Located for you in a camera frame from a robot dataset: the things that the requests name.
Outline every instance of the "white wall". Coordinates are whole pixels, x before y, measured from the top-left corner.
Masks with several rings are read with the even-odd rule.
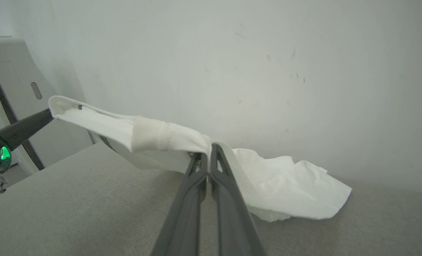
[[[0,34],[66,96],[422,191],[422,0],[0,0]]]

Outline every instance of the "white machine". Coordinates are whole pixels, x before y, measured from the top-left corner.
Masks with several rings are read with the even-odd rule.
[[[25,42],[0,37],[0,128],[48,108],[53,95]],[[84,128],[53,120],[12,155],[31,175],[91,144]]]

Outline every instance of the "glowing green led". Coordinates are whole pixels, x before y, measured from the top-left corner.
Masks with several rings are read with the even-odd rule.
[[[1,148],[1,160],[11,157],[11,153],[6,147]]]

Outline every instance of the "gray table surface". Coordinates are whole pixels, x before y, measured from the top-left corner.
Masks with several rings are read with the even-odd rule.
[[[93,145],[0,195],[0,255],[148,255],[182,176]],[[253,216],[268,255],[422,255],[422,193],[339,179],[353,191],[329,220]],[[207,195],[201,255],[217,254],[216,224]]]

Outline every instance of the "crumpled white tissue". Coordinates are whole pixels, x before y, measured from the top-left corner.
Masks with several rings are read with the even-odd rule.
[[[115,151],[142,170],[184,173],[187,152],[211,156],[224,150],[248,210],[268,222],[289,217],[328,219],[346,202],[351,188],[307,161],[289,156],[263,159],[250,149],[231,149],[193,129],[142,116],[116,115],[62,96],[49,100],[52,116],[105,136]]]

